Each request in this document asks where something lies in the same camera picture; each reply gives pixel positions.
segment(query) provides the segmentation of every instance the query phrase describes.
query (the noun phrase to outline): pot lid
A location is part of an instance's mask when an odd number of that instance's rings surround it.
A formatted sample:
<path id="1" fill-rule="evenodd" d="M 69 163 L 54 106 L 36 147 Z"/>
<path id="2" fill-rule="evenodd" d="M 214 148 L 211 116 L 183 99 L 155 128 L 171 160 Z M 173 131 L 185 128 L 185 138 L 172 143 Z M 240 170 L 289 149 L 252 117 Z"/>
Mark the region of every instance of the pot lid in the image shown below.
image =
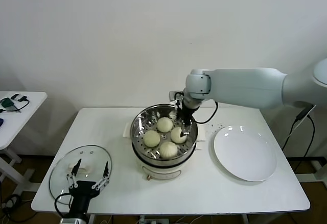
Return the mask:
<path id="1" fill-rule="evenodd" d="M 67 153 L 53 168 L 49 179 L 49 189 L 55 199 L 60 194 L 68 191 L 67 174 L 81 159 L 80 167 L 75 176 L 76 181 L 97 182 L 103 176 L 105 165 L 108 162 L 109 176 L 111 175 L 112 162 L 108 151 L 100 146 L 88 145 L 78 147 Z M 63 196 L 58 202 L 69 204 L 71 196 Z"/>

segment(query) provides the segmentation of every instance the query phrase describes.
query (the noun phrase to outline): white side table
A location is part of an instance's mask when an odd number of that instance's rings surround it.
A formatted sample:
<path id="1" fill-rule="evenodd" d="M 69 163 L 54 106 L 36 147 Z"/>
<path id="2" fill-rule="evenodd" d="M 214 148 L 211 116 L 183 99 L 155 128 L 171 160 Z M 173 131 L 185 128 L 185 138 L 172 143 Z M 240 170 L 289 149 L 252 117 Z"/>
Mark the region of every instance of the white side table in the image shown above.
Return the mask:
<path id="1" fill-rule="evenodd" d="M 0 99 L 5 97 L 10 98 L 17 93 L 27 96 L 27 99 L 30 101 L 30 103 L 25 108 L 23 108 L 20 113 L 0 113 L 0 118 L 4 120 L 4 123 L 0 127 L 0 150 L 2 150 L 2 152 L 11 158 L 11 162 L 9 164 L 0 158 L 0 170 L 3 173 L 0 177 L 0 180 L 3 181 L 5 177 L 9 177 L 17 184 L 17 187 L 13 193 L 21 195 L 23 191 L 36 192 L 40 184 L 29 182 L 29 179 L 34 173 L 33 169 L 27 169 L 25 174 L 21 175 L 17 170 L 13 168 L 15 163 L 21 162 L 21 158 L 13 150 L 8 148 L 8 146 L 20 132 L 20 130 L 24 127 L 24 125 L 29 121 L 36 110 L 41 106 L 41 104 L 46 99 L 47 94 L 45 92 L 0 91 Z M 14 103 L 18 108 L 25 104 L 25 102 L 20 103 L 15 101 Z"/>
<path id="2" fill-rule="evenodd" d="M 123 138 L 126 122 L 142 108 L 84 108 L 79 111 L 32 202 L 40 212 L 55 212 L 49 178 L 69 151 L 95 144 L 112 158 L 110 183 L 91 200 L 88 212 L 101 215 L 217 215 L 282 213 L 306 210 L 310 202 L 258 109 L 221 107 L 205 125 L 206 141 L 189 159 L 188 170 L 169 181 L 147 181 L 136 163 L 130 139 Z M 205 121 L 213 109 L 200 108 L 195 117 Z M 227 172 L 212 152 L 219 125 L 244 125 L 265 135 L 273 144 L 277 169 L 263 182 L 247 182 Z M 68 206 L 59 204 L 62 212 Z M 254 223 L 267 223 L 261 217 Z"/>

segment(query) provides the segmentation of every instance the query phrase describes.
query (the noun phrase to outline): robotic arm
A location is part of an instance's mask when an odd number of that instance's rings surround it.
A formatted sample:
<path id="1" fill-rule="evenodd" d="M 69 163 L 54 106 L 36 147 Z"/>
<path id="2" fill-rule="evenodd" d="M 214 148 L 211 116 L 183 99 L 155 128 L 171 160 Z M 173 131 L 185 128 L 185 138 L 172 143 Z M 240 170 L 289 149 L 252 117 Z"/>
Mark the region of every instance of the robotic arm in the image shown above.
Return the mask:
<path id="1" fill-rule="evenodd" d="M 285 74 L 274 68 L 194 69 L 186 78 L 183 92 L 171 91 L 170 100 L 183 93 L 178 114 L 186 121 L 187 134 L 192 114 L 203 101 L 251 108 L 274 108 L 278 105 L 302 107 L 327 103 L 327 59 L 306 69 Z"/>

